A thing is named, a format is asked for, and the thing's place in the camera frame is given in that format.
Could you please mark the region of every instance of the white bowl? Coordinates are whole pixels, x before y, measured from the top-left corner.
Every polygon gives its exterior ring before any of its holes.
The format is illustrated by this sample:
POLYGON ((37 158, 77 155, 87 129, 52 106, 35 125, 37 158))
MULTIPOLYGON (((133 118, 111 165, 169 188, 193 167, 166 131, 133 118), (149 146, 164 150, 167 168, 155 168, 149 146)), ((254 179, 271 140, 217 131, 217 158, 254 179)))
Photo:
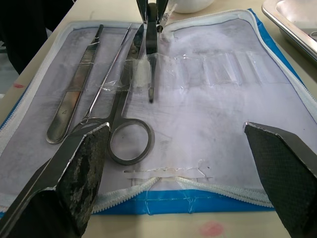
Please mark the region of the white bowl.
POLYGON ((193 13, 208 7, 213 1, 214 0, 169 0, 167 7, 171 10, 173 6, 177 4, 174 10, 175 12, 193 13))

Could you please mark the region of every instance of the table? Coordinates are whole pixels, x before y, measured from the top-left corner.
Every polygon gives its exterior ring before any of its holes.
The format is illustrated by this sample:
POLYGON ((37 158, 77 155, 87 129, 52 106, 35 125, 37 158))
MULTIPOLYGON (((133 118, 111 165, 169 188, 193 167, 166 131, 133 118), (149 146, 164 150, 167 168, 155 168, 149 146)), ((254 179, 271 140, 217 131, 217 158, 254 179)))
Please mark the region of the table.
MULTIPOLYGON (((309 91, 317 98, 317 81, 314 80, 314 76, 317 75, 317 68, 289 44, 281 36, 278 27, 263 15, 261 11, 262 3, 262 0, 215 0, 209 7, 197 13, 174 13, 171 21, 229 9, 252 8, 309 91)), ((77 0, 73 8, 16 80, 17 84, 24 87, 12 86, 0 101, 0 124, 5 120, 32 80, 58 32, 69 22, 78 20, 141 21, 141 17, 135 0, 77 0)), ((83 237, 289 238, 290 236, 275 212, 245 212, 155 216, 94 215, 91 217, 83 237)))

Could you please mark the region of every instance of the scissors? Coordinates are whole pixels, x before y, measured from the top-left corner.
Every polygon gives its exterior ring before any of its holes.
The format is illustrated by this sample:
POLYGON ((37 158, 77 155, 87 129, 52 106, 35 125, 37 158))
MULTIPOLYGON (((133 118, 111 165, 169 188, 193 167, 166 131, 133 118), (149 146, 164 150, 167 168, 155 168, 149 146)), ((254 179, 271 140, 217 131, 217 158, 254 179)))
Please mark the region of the scissors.
POLYGON ((154 81, 155 81, 155 68, 157 59, 155 53, 158 52, 158 32, 162 32, 163 26, 159 25, 168 0, 157 0, 157 3, 149 3, 149 0, 137 0, 139 11, 144 24, 147 24, 146 34, 146 53, 151 67, 151 82, 149 88, 149 101, 154 100, 154 81))
POLYGON ((154 142, 154 132, 152 131, 152 129, 149 127, 149 125, 146 122, 140 119, 124 118, 122 116, 125 102, 128 98, 131 81, 133 79, 133 60, 137 60, 140 57, 140 49, 141 49, 141 44, 143 41, 143 35, 144 35, 144 25, 141 24, 141 26, 139 27, 137 33, 135 34, 133 38, 132 44, 129 49, 129 53, 125 60, 123 71, 121 73, 121 77, 119 81, 120 86, 118 87, 115 93, 113 104, 110 110, 110 115, 107 118, 85 118, 85 120, 82 120, 72 130, 72 133, 73 133, 91 124, 101 125, 106 123, 110 131, 109 138, 107 141, 107 152, 114 161, 116 161, 117 163, 121 165, 133 165, 143 160, 149 153, 152 147, 152 143, 154 142), (113 153, 111 148, 111 142, 112 142, 113 135, 118 130, 132 124, 139 125, 146 130, 148 134, 148 143, 144 151, 139 156, 130 160, 123 160, 117 157, 113 153))

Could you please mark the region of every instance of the metal tray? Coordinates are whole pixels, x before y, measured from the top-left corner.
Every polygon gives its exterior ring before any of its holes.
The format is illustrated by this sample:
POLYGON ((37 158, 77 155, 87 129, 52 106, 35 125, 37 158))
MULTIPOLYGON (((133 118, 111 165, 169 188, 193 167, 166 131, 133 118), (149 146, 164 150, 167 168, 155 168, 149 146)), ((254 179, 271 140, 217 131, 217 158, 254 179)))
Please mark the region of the metal tray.
POLYGON ((317 34, 317 0, 266 0, 262 11, 290 43, 317 64, 317 36, 313 33, 317 34))

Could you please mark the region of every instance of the red stain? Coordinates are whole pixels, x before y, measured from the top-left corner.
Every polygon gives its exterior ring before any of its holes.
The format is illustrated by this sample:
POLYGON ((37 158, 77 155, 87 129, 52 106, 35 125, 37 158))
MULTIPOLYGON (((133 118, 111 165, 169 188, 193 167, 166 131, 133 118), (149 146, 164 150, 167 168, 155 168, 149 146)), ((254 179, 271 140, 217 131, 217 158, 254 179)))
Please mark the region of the red stain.
POLYGON ((18 84, 18 83, 14 83, 13 86, 14 86, 15 88, 24 88, 23 85, 18 84))
POLYGON ((217 237, 223 234, 224 228, 218 222, 207 222, 200 227, 199 232, 204 237, 217 237))

